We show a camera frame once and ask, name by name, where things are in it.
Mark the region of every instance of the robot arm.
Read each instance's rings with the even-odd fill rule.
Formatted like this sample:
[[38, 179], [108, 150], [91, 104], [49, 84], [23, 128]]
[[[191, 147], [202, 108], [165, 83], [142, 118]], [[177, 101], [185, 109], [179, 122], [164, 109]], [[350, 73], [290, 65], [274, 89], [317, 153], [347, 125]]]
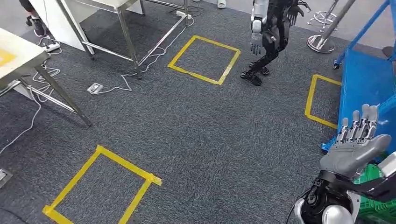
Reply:
[[255, 55], [261, 54], [262, 32], [267, 22], [268, 4], [269, 0], [253, 0], [250, 50]]
[[378, 108], [363, 105], [362, 111], [361, 119], [354, 111], [351, 127], [343, 119], [335, 144], [320, 160], [322, 170], [313, 186], [296, 202], [294, 212], [301, 224], [353, 224], [359, 211], [359, 195], [383, 202], [396, 198], [396, 152], [378, 165], [384, 177], [352, 183], [391, 140], [385, 134], [374, 138]]
[[252, 32], [259, 34], [267, 22], [269, 0], [253, 0]]

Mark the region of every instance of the metal stand base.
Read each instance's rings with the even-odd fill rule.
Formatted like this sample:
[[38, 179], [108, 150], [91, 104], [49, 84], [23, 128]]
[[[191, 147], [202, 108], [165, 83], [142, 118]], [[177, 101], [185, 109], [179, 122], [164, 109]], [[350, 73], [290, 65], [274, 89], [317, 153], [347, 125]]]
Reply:
[[328, 13], [327, 11], [320, 11], [317, 13], [313, 14], [312, 19], [308, 22], [309, 25], [312, 25], [311, 22], [313, 20], [323, 24], [323, 27], [321, 30], [319, 30], [320, 33], [324, 33], [325, 32], [325, 28], [327, 25], [332, 25], [332, 23], [334, 22], [334, 20], [337, 18], [337, 15], [334, 13]]
[[322, 35], [310, 36], [307, 45], [312, 50], [322, 54], [330, 54], [334, 50], [334, 42], [330, 39], [324, 40]]

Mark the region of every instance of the yellow tape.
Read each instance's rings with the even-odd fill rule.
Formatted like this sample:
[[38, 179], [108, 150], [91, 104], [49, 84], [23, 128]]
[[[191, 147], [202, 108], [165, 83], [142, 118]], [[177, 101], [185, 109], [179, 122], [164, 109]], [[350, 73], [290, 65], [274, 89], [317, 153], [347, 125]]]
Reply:
[[[202, 41], [206, 41], [206, 42], [209, 42], [209, 43], [218, 45], [218, 46], [220, 46], [220, 47], [224, 47], [224, 48], [227, 48], [227, 49], [230, 49], [230, 50], [235, 51], [235, 55], [234, 55], [233, 58], [231, 59], [231, 62], [228, 64], [228, 66], [226, 67], [226, 70], [224, 70], [223, 74], [221, 75], [221, 77], [220, 77], [220, 79], [219, 79], [218, 81], [213, 80], [213, 79], [210, 79], [210, 78], [207, 78], [207, 77], [205, 77], [205, 76], [203, 76], [203, 75], [200, 75], [200, 74], [198, 74], [198, 73], [195, 73], [195, 72], [187, 71], [187, 70], [185, 70], [185, 69], [183, 69], [183, 68], [180, 68], [180, 67], [178, 67], [178, 66], [175, 65], [176, 61], [177, 61], [177, 60], [180, 58], [180, 56], [187, 50], [187, 48], [194, 42], [195, 39], [200, 39], [200, 40], [202, 40]], [[230, 73], [231, 68], [234, 66], [234, 64], [235, 64], [236, 60], [238, 59], [239, 55], [240, 55], [240, 50], [237, 49], [237, 48], [233, 48], [233, 47], [231, 47], [231, 46], [228, 46], [228, 45], [225, 45], [225, 44], [216, 42], [216, 41], [212, 41], [212, 40], [209, 40], [209, 39], [207, 39], [207, 38], [204, 38], [204, 37], [201, 37], [201, 36], [198, 36], [198, 35], [194, 35], [194, 36], [192, 36], [192, 38], [182, 47], [182, 49], [176, 54], [176, 56], [175, 56], [175, 57], [172, 59], [172, 61], [168, 64], [168, 67], [169, 67], [169, 68], [172, 68], [172, 69], [174, 69], [174, 70], [176, 70], [176, 71], [180, 71], [180, 72], [182, 72], [182, 73], [189, 74], [189, 75], [191, 75], [191, 76], [193, 76], [193, 77], [195, 77], [195, 78], [202, 79], [202, 80], [207, 81], [207, 82], [209, 82], [209, 83], [221, 85], [221, 84], [223, 84], [223, 82], [224, 82], [224, 80], [226, 79], [227, 75]]]
[[42, 212], [59, 224], [73, 224], [72, 221], [62, 216], [59, 212], [53, 210], [50, 206], [44, 206]]
[[321, 76], [321, 75], [318, 75], [318, 74], [313, 75], [312, 76], [312, 80], [311, 80], [311, 86], [310, 86], [310, 89], [309, 89], [309, 92], [308, 92], [307, 104], [305, 106], [305, 115], [311, 120], [314, 120], [314, 121], [319, 122], [319, 123], [321, 123], [323, 125], [326, 125], [326, 126], [329, 126], [329, 127], [337, 129], [337, 125], [336, 124], [311, 115], [311, 107], [312, 107], [313, 95], [315, 93], [316, 81], [317, 81], [318, 78], [323, 79], [323, 80], [325, 80], [327, 82], [330, 82], [330, 83], [333, 83], [333, 84], [341, 86], [341, 82], [335, 81], [333, 79], [330, 79], [330, 78], [327, 78], [327, 77], [324, 77], [324, 76]]
[[0, 66], [5, 65], [6, 63], [12, 61], [14, 58], [15, 55], [0, 48]]
[[118, 222], [118, 224], [126, 224], [128, 219], [131, 217], [133, 211], [136, 209], [137, 204], [140, 202], [141, 198], [143, 197], [144, 193], [146, 193], [146, 190], [149, 188], [151, 184], [151, 181], [146, 180], [143, 185], [140, 187], [139, 191], [135, 195], [134, 199], [132, 200], [131, 204], [128, 206], [128, 208], [125, 210], [124, 215]]
[[153, 183], [155, 183], [158, 186], [161, 186], [162, 180], [156, 176], [154, 176], [151, 173], [148, 173], [139, 167], [135, 166], [134, 164], [126, 161], [125, 159], [122, 159], [121, 157], [117, 156], [116, 154], [110, 152], [109, 150], [103, 148], [102, 146], [97, 146], [96, 150], [98, 150], [100, 153], [103, 155], [109, 157], [111, 160], [117, 162], [118, 164], [122, 165], [123, 167], [129, 169], [130, 171], [136, 173], [137, 175], [143, 177], [146, 180], [149, 180]]
[[132, 215], [133, 211], [137, 207], [138, 203], [142, 199], [144, 193], [149, 188], [150, 184], [153, 182], [159, 186], [162, 185], [162, 180], [151, 173], [148, 173], [139, 167], [135, 166], [134, 164], [126, 161], [125, 159], [121, 158], [120, 156], [114, 154], [113, 152], [105, 149], [102, 146], [97, 146], [96, 151], [94, 154], [85, 162], [83, 167], [77, 172], [77, 174], [70, 180], [70, 182], [66, 185], [66, 187], [59, 193], [59, 195], [55, 198], [50, 206], [46, 205], [42, 209], [42, 212], [50, 217], [52, 220], [57, 222], [58, 224], [73, 224], [72, 221], [64, 217], [62, 214], [55, 211], [55, 207], [64, 199], [64, 197], [70, 192], [70, 190], [76, 185], [79, 179], [84, 175], [84, 173], [88, 170], [88, 168], [93, 164], [93, 162], [98, 158], [100, 154], [103, 154], [110, 158], [111, 160], [115, 161], [116, 163], [122, 165], [123, 167], [129, 169], [130, 171], [136, 173], [137, 175], [146, 179], [143, 183], [135, 197], [133, 198], [131, 204], [126, 209], [124, 215], [120, 219], [119, 223], [124, 224], [128, 221], [129, 217]]

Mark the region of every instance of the gray robot hand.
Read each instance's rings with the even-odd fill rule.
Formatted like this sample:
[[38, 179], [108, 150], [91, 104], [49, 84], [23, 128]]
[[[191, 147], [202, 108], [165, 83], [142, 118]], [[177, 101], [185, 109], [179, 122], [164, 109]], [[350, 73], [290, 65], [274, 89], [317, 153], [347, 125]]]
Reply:
[[322, 170], [353, 179], [374, 157], [385, 151], [391, 137], [381, 134], [373, 138], [378, 121], [377, 106], [364, 104], [362, 112], [361, 119], [359, 111], [353, 112], [351, 127], [348, 127], [348, 118], [342, 120], [342, 129], [335, 144], [320, 160]]
[[250, 42], [250, 50], [253, 54], [261, 54], [262, 34], [252, 33], [252, 41]]

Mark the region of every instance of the stainless steel table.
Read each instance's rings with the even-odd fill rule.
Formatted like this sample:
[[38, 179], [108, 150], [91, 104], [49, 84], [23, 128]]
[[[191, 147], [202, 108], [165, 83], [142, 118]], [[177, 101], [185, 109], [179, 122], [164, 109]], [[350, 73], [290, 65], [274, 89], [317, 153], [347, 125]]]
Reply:
[[[0, 97], [14, 87], [22, 84], [28, 90], [32, 90], [32, 92], [47, 98], [49, 101], [76, 113], [88, 126], [91, 126], [92, 123], [79, 107], [54, 78], [41, 67], [41, 64], [49, 57], [49, 54], [43, 48], [0, 28], [0, 87], [3, 87], [0, 91]], [[21, 76], [26, 74], [31, 68], [36, 69], [67, 104], [26, 83]]]
[[[180, 18], [179, 21], [176, 22], [176, 24], [161, 38], [161, 40], [140, 60], [137, 59], [136, 57], [136, 48], [134, 47], [134, 45], [132, 44], [132, 40], [131, 37], [129, 35], [129, 30], [127, 27], [127, 24], [125, 22], [125, 15], [124, 15], [124, 11], [132, 6], [135, 2], [137, 2], [138, 0], [75, 0], [76, 2], [80, 2], [82, 4], [85, 5], [89, 5], [92, 7], [96, 7], [99, 9], [103, 9], [112, 13], [116, 13], [118, 15], [118, 19], [120, 21], [121, 24], [121, 28], [122, 28], [122, 32], [124, 34], [124, 38], [127, 42], [127, 47], [129, 50], [129, 56], [124, 56], [121, 55], [117, 52], [111, 51], [109, 49], [103, 48], [101, 46], [98, 46], [96, 44], [93, 44], [91, 42], [88, 41], [84, 41], [80, 35], [80, 33], [78, 32], [78, 29], [76, 28], [75, 24], [73, 23], [73, 15], [71, 13], [69, 13], [66, 8], [65, 5], [63, 5], [63, 2], [61, 0], [56, 0], [57, 3], [59, 4], [61, 10], [63, 11], [63, 14], [65, 15], [65, 17], [67, 18], [68, 22], [70, 23], [71, 27], [73, 27], [73, 30], [76, 34], [76, 36], [79, 38], [80, 42], [82, 43], [84, 50], [87, 52], [87, 54], [89, 55], [89, 57], [93, 58], [93, 55], [89, 52], [87, 46], [90, 46], [92, 48], [98, 49], [98, 50], [102, 50], [104, 52], [107, 52], [109, 54], [118, 56], [120, 58], [123, 58], [125, 60], [128, 60], [130, 62], [133, 63], [134, 65], [134, 69], [137, 73], [136, 77], [138, 79], [141, 79], [141, 71], [140, 71], [140, 66], [143, 64], [143, 62], [161, 45], [161, 43], [175, 30], [175, 28], [182, 23], [183, 20], [185, 20], [185, 26], [187, 26], [187, 15], [188, 15], [188, 3], [187, 0], [184, 0], [184, 6], [179, 6], [179, 5], [175, 5], [175, 4], [171, 4], [168, 2], [164, 2], [164, 1], [159, 1], [159, 0], [145, 0], [145, 1], [149, 1], [149, 2], [153, 2], [156, 4], [160, 4], [160, 5], [164, 5], [164, 6], [169, 6], [169, 7], [173, 7], [173, 8], [177, 8], [177, 9], [182, 9], [184, 11], [184, 16], [182, 16]], [[143, 0], [139, 0], [141, 3], [141, 7], [142, 7], [142, 12], [143, 14], [145, 14], [144, 11], [144, 6], [143, 6]]]

